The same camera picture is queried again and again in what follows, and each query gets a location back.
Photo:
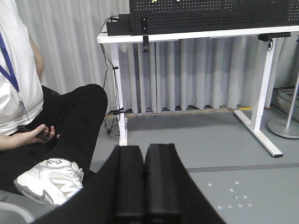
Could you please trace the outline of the person's bare hand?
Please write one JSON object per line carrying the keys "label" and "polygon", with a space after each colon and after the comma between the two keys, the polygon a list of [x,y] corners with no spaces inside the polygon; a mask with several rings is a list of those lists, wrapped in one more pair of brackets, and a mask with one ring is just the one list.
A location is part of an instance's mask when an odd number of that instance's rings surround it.
{"label": "person's bare hand", "polygon": [[60,134],[56,134],[55,127],[51,125],[47,127],[42,124],[35,128],[33,131],[33,143],[49,143],[59,139]]}

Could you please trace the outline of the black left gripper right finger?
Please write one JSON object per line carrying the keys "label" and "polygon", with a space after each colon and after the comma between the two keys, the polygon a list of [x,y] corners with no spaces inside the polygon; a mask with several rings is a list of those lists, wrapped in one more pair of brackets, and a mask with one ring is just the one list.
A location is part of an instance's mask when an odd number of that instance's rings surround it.
{"label": "black left gripper right finger", "polygon": [[170,146],[151,144],[145,157],[145,219],[148,224],[177,224],[179,208]]}

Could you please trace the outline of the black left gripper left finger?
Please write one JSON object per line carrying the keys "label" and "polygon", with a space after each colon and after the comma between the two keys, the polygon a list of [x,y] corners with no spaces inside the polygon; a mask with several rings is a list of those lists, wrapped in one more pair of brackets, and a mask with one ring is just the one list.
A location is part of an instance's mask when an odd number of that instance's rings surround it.
{"label": "black left gripper left finger", "polygon": [[120,147],[114,220],[142,224],[144,216],[143,156],[138,146]]}

